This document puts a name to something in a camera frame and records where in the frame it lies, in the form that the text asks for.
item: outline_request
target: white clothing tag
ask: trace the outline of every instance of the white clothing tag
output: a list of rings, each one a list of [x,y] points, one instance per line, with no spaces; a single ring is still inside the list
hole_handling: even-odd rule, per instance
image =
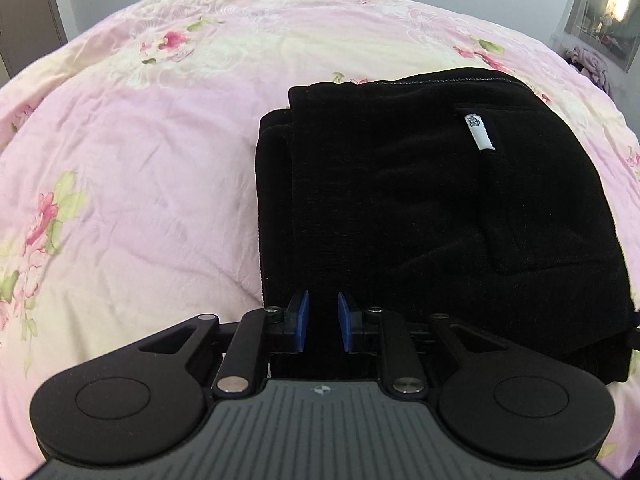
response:
[[[469,127],[471,135],[474,136],[474,140],[478,145],[479,150],[494,150],[495,148],[491,143],[489,134],[486,132],[484,123],[479,115],[469,114],[465,116],[466,125]]]

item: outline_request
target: floral bedsheet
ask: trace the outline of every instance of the floral bedsheet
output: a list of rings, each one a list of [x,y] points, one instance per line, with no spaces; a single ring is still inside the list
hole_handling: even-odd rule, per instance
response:
[[[201,312],[261,301],[255,145],[287,90],[462,66],[508,72],[600,172],[634,290],[640,149],[543,44],[405,0],[143,0],[0,89],[0,477],[43,460],[28,407],[60,370]],[[640,448],[640,367],[600,460]]]

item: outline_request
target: brown door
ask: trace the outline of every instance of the brown door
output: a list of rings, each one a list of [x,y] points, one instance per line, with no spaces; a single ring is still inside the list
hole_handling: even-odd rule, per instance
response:
[[[10,77],[66,42],[54,0],[0,0],[0,56]]]

